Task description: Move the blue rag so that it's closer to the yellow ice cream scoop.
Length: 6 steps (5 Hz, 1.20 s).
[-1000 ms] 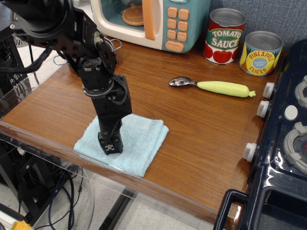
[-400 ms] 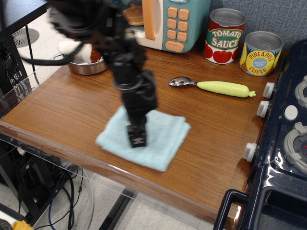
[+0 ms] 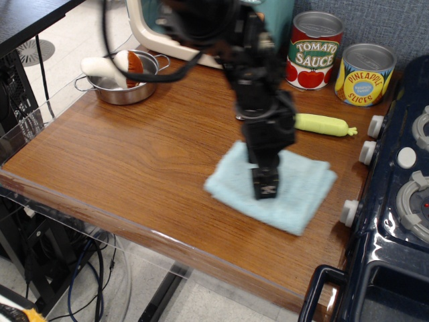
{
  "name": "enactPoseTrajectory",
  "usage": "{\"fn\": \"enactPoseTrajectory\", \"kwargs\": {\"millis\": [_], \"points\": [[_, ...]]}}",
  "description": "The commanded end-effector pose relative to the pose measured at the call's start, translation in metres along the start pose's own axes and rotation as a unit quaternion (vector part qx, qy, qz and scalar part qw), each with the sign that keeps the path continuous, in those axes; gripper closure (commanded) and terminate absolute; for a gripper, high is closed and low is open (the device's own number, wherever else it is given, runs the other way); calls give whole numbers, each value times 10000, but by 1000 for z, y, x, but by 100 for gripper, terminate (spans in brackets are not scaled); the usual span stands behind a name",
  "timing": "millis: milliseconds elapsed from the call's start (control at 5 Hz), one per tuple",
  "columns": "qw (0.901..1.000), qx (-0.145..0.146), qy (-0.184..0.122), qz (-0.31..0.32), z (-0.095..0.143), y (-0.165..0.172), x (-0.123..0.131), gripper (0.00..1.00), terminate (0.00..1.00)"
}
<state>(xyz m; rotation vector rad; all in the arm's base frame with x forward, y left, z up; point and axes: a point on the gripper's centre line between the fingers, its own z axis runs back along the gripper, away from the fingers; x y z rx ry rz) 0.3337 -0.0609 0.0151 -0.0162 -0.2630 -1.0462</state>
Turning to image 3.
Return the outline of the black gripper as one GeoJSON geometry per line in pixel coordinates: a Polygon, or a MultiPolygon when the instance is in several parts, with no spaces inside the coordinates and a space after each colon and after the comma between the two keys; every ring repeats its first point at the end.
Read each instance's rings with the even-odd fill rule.
{"type": "Polygon", "coordinates": [[[243,120],[249,161],[258,168],[251,170],[257,200],[277,197],[279,187],[279,152],[295,142],[296,109],[292,96],[285,90],[259,100],[256,104],[235,105],[243,120]]]}

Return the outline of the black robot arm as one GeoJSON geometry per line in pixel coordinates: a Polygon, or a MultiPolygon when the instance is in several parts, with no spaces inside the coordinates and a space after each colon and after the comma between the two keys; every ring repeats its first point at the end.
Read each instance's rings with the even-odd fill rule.
{"type": "Polygon", "coordinates": [[[290,94],[280,89],[284,64],[262,19],[242,1],[162,1],[157,24],[197,54],[172,74],[137,74],[116,62],[114,74],[143,83],[172,83],[183,79],[204,54],[213,56],[244,118],[242,133],[249,161],[256,165],[252,169],[255,198],[276,197],[278,154],[295,142],[296,110],[290,94]]]}

